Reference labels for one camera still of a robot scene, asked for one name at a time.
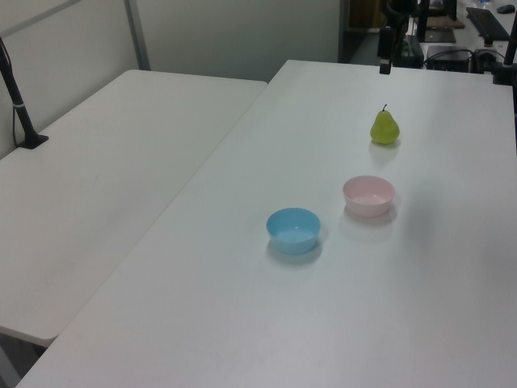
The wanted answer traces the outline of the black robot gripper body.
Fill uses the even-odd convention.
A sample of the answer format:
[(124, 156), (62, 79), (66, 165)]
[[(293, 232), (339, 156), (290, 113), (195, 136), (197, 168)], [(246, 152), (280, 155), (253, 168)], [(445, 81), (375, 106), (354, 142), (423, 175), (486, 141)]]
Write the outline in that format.
[(385, 11), (389, 27), (395, 29), (403, 26), (410, 17), (410, 0), (388, 0)]

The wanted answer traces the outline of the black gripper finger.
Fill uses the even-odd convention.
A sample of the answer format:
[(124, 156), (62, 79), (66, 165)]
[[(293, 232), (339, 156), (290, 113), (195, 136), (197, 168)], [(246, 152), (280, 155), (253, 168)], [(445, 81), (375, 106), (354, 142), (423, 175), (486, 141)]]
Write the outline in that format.
[(390, 74), (392, 56), (392, 29), (383, 27), (379, 31), (380, 73)]
[(399, 61), (401, 58), (404, 38), (406, 36), (405, 26), (396, 26), (393, 29), (392, 60)]

